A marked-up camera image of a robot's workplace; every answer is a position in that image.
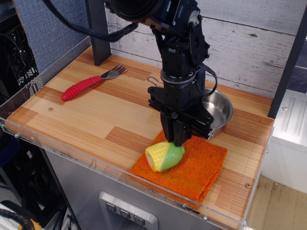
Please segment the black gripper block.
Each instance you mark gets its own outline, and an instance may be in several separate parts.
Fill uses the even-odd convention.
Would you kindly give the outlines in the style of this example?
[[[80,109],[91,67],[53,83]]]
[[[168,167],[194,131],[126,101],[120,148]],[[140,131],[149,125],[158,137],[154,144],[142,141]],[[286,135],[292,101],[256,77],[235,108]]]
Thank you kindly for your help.
[[[149,106],[160,112],[165,138],[181,147],[192,135],[205,139],[213,136],[214,117],[204,108],[205,81],[192,81],[180,88],[166,84],[164,88],[148,88]]]

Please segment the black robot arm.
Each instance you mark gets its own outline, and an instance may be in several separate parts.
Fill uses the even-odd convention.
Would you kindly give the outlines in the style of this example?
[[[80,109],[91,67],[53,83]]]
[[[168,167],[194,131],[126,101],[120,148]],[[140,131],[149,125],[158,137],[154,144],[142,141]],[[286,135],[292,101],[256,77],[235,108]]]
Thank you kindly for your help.
[[[164,135],[177,147],[194,133],[213,134],[213,116],[204,108],[204,64],[209,44],[202,33],[202,17],[194,0],[107,0],[118,17],[151,28],[162,58],[162,87],[148,89],[149,105],[160,112]]]

